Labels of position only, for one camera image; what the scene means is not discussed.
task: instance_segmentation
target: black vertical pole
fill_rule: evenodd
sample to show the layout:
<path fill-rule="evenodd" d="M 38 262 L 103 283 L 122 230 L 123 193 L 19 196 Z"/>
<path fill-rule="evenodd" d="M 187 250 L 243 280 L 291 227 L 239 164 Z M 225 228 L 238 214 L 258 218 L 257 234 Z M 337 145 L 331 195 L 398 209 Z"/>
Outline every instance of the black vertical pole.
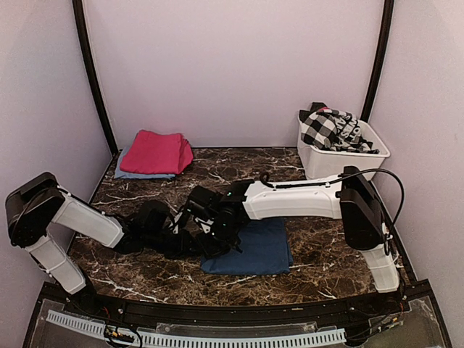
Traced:
<path fill-rule="evenodd" d="M 361 114 L 361 120 L 365 122 L 369 121 L 370 113 L 372 112 L 372 107 L 374 105 L 374 100 L 376 99 L 382 67 L 384 66 L 386 45 L 389 41 L 390 27 L 392 26 L 393 6 L 394 0 L 385 0 L 380 35 L 378 36 L 376 58 L 374 60 L 372 74 L 370 75 L 368 92 L 365 96 L 364 107 Z"/>
<path fill-rule="evenodd" d="M 86 18 L 84 16 L 82 0 L 72 0 L 72 6 L 74 7 L 75 24 L 78 29 L 80 50 L 82 51 L 84 65 L 86 66 L 88 83 L 92 91 L 92 96 L 94 96 L 96 111 L 99 115 L 101 127 L 103 128 L 104 136 L 107 139 L 109 150 L 114 155 L 117 154 L 118 149 L 116 145 L 115 136 L 112 132 L 111 125 L 109 124 L 107 110 L 104 107 L 99 81 L 96 77 L 90 41 L 88 40 Z"/>

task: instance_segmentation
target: brown marble tabletop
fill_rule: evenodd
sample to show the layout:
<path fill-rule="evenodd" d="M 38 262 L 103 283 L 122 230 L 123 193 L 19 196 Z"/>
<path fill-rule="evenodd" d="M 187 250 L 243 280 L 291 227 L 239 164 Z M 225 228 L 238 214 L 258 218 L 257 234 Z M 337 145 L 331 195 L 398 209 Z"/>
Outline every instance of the brown marble tabletop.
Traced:
<path fill-rule="evenodd" d="M 195 185 L 222 191 L 231 181 L 268 171 L 272 181 L 305 178 L 296 149 L 195 149 L 194 162 L 168 180 L 114 179 L 116 161 L 101 182 L 93 206 L 129 215 L 144 201 L 159 199 L 178 209 Z M 374 292 L 361 254 L 344 241 L 340 220 L 286 218 L 294 257 L 280 275 L 210 275 L 198 257 L 166 260 L 155 251 L 120 255 L 77 235 L 69 251 L 100 294 L 178 305 L 283 305 L 339 299 Z"/>

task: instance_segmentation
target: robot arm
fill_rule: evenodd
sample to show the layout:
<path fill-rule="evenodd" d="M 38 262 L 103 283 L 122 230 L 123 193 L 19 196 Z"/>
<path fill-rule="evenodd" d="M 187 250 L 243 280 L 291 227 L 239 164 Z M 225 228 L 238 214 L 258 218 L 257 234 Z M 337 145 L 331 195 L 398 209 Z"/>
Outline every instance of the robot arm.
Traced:
<path fill-rule="evenodd" d="M 357 168 L 346 167 L 344 175 L 356 172 Z M 386 229 L 380 201 L 361 175 L 327 184 L 337 178 L 274 184 L 237 181 L 225 194 L 197 186 L 178 216 L 163 227 L 170 213 L 161 202 L 145 202 L 130 218 L 106 216 L 60 187 L 51 173 L 43 173 L 7 197 L 9 237 L 12 245 L 30 252 L 66 292 L 77 294 L 88 281 L 47 234 L 50 223 L 71 228 L 124 254 L 142 247 L 160 251 L 169 244 L 182 252 L 190 249 L 214 257 L 238 248 L 238 232 L 250 220 L 277 216 L 342 218 L 345 239 L 364 255 L 378 292 L 395 291 L 399 277 L 392 256 L 384 253 Z M 190 216 L 203 230 L 195 237 L 183 230 Z"/>

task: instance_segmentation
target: folded cloth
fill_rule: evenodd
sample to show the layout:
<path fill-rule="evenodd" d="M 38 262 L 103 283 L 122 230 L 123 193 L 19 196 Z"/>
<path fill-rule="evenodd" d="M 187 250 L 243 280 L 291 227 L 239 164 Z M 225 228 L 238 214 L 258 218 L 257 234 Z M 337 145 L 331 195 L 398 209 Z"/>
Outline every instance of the folded cloth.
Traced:
<path fill-rule="evenodd" d="M 293 257 L 282 217 L 251 221 L 241 229 L 239 237 L 242 253 L 231 250 L 215 259 L 202 257 L 202 270 L 231 276 L 290 272 Z"/>
<path fill-rule="evenodd" d="M 193 159 L 190 144 L 182 134 L 161 136 L 141 130 L 120 169 L 138 174 L 181 174 Z"/>
<path fill-rule="evenodd" d="M 115 169 L 115 179 L 171 179 L 174 178 L 174 174 L 137 174 L 137 173 L 128 173 L 123 172 L 121 167 L 121 162 L 123 157 L 128 153 L 130 146 L 125 147 L 117 159 L 116 169 Z"/>
<path fill-rule="evenodd" d="M 324 103 L 312 103 L 311 110 L 300 110 L 301 139 L 320 150 L 378 154 L 372 142 L 361 136 L 356 116 L 349 112 L 327 108 Z"/>

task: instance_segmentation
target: white wall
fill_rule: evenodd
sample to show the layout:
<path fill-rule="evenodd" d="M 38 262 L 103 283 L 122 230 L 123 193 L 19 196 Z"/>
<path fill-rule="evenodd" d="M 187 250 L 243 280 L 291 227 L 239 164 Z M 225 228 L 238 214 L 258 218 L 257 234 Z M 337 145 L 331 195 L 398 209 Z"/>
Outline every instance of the white wall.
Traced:
<path fill-rule="evenodd" d="M 109 159 L 71 1 L 0 1 L 1 200 L 46 170 L 88 199 Z M 0 221 L 0 347 L 18 348 L 44 277 Z"/>
<path fill-rule="evenodd" d="M 86 0 L 118 146 L 296 146 L 310 102 L 360 114 L 382 0 Z"/>
<path fill-rule="evenodd" d="M 371 124 L 392 152 L 385 167 L 405 182 L 405 247 L 464 347 L 464 3 L 398 0 L 394 11 Z M 377 179 L 394 211 L 398 190 Z"/>

